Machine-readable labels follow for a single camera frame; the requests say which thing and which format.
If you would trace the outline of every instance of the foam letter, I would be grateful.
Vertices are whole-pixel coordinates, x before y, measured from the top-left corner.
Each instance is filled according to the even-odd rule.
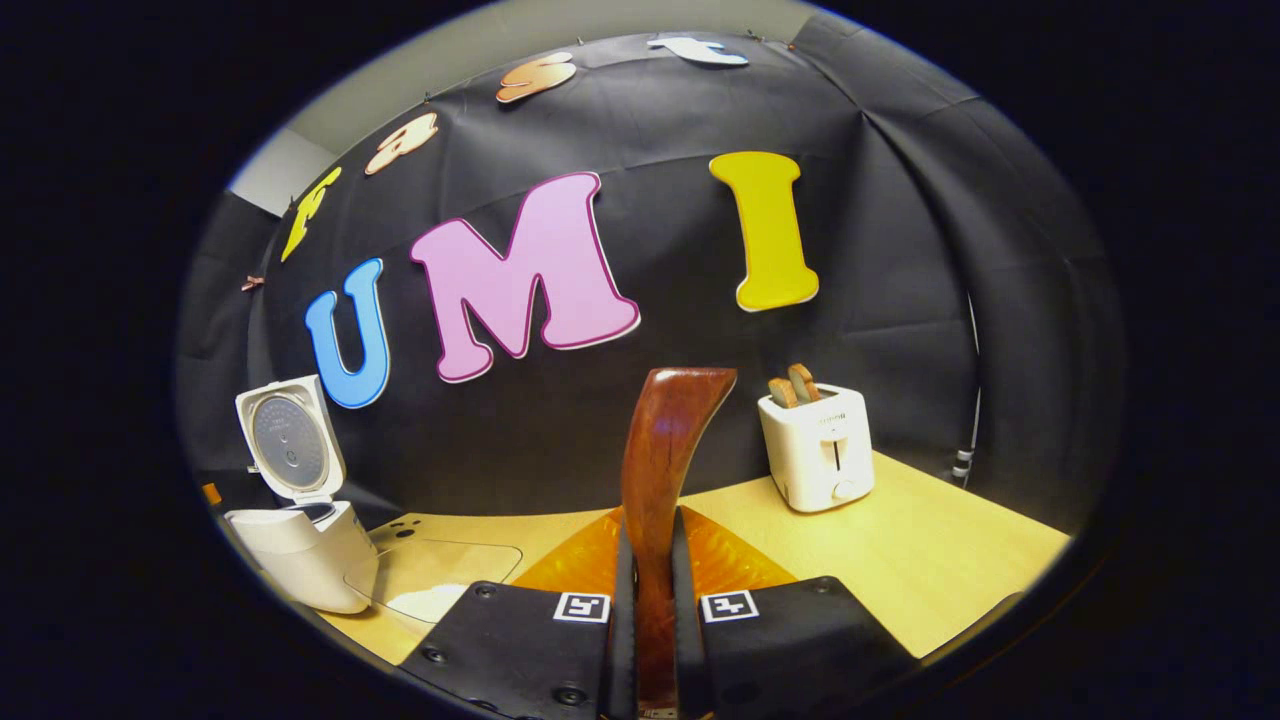
[[[365,347],[365,364],[355,373],[342,361],[338,332],[333,325],[338,293],[329,291],[307,307],[306,324],[311,331],[320,380],[329,397],[343,407],[364,407],[378,400],[387,388],[392,359],[387,350],[387,331],[383,329],[383,310],[378,304],[376,283],[381,273],[383,261],[374,258],[357,265],[342,284],[342,290],[356,301],[356,324],[360,325],[360,342]]]
[[[716,50],[723,50],[719,42],[703,42],[692,37],[663,37],[650,40],[650,47],[666,47],[690,63],[707,63],[710,65],[745,65],[746,58],[741,55],[722,55]]]
[[[420,237],[410,256],[431,286],[440,347],[436,370],[447,383],[483,375],[493,351],[476,342],[467,310],[512,357],[529,351],[534,293],[547,301],[543,342],[557,350],[588,347],[622,337],[640,324],[640,309],[613,284],[595,231],[595,173],[545,181],[525,196],[502,258],[458,218]]]
[[[428,113],[421,118],[404,123],[403,127],[388,135],[385,140],[378,143],[378,154],[365,165],[365,174],[371,176],[390,165],[396,158],[417,150],[424,142],[431,140],[431,136],[439,129],[435,127],[435,113]]]
[[[568,53],[552,53],[502,76],[498,102],[515,102],[521,97],[550,90],[567,81],[577,72],[577,65],[570,63],[571,59],[573,55]]]
[[[324,188],[333,184],[333,181],[338,179],[339,174],[342,174],[342,168],[334,168],[328,177],[320,181],[320,184],[315,186],[298,202],[298,211],[293,215],[293,227],[289,229],[289,240],[284,243],[284,252],[280,254],[280,263],[302,242],[302,236],[307,234],[307,220],[315,217],[316,210],[320,209],[320,201],[324,200]]]
[[[737,305],[758,313],[813,300],[818,273],[804,264],[791,183],[800,165],[773,152],[730,152],[710,163],[712,174],[733,190],[746,249],[746,278]]]

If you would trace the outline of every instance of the white wall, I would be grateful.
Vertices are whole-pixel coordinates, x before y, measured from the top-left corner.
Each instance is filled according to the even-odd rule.
[[[714,31],[790,41],[814,13],[796,0],[507,0],[388,49],[320,94],[288,127],[342,154],[383,123],[472,76],[536,53],[618,35]]]
[[[241,169],[230,191],[283,217],[289,197],[298,197],[338,156],[289,128],[283,128]]]

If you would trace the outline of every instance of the open lid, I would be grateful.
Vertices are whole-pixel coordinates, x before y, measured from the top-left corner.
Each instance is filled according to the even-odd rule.
[[[320,375],[280,380],[236,396],[244,441],[275,495],[328,501],[347,466],[329,421]]]

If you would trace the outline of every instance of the transparent plate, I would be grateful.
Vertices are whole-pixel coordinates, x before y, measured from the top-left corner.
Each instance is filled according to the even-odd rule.
[[[425,635],[467,585],[506,582],[522,557],[520,548],[507,544],[416,538],[351,568],[343,580],[371,606]],[[370,574],[375,574],[371,593]]]

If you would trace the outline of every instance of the bread slice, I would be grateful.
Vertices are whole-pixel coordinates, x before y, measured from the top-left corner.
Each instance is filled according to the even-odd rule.
[[[809,369],[796,363],[787,368],[787,377],[791,378],[791,384],[795,387],[796,398],[800,402],[814,402],[822,400],[822,393],[818,392],[818,386],[813,384],[813,375]]]
[[[773,395],[773,402],[777,402],[781,407],[799,407],[800,401],[796,400],[796,391],[787,380],[782,378],[773,378],[769,380],[769,392]]]

